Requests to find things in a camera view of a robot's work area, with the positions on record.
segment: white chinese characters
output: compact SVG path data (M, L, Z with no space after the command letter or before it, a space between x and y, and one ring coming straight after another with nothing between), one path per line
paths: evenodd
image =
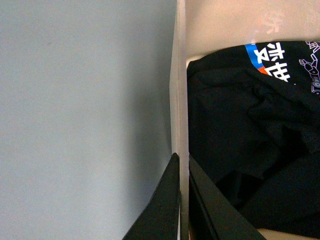
M262 64L263 61L275 62L276 60L284 59L284 53L285 50L281 48L280 42L277 42L276 44L269 43L267 47L263 48L261 51L254 50L258 64ZM288 72L286 67L286 63L276 62L275 65L266 67L264 70L268 75L288 82L290 75L285 74Z

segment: black fabric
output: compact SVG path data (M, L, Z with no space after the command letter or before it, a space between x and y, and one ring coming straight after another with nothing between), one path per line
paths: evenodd
M259 67L251 47L265 53ZM190 154L255 227L320 212L319 49L319 42L257 43L188 66ZM286 71L277 74L276 64Z
M123 240L177 240L179 182L179 157L174 153L150 202Z
M190 159L189 220L196 240L265 240Z

